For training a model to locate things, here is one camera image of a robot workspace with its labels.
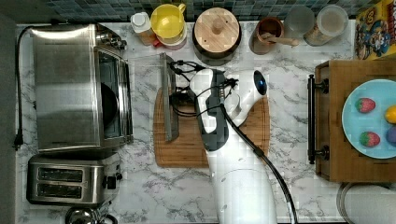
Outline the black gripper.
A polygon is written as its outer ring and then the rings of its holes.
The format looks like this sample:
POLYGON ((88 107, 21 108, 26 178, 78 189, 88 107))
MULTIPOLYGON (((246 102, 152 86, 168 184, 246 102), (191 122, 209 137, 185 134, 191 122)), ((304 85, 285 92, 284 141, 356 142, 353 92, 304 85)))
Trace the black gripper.
POLYGON ((178 116, 195 116, 193 101, 186 92, 176 91, 169 96, 173 111, 178 116))

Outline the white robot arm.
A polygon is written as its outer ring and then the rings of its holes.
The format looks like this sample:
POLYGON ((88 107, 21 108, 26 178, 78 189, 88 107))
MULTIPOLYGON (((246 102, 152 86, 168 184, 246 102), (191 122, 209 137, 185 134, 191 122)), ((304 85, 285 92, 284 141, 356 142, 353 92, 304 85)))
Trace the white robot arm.
POLYGON ((225 75, 206 68, 190 77, 188 95, 195 105, 219 224, 276 224, 274 193, 260 151, 239 132, 266 92, 258 70, 225 75))

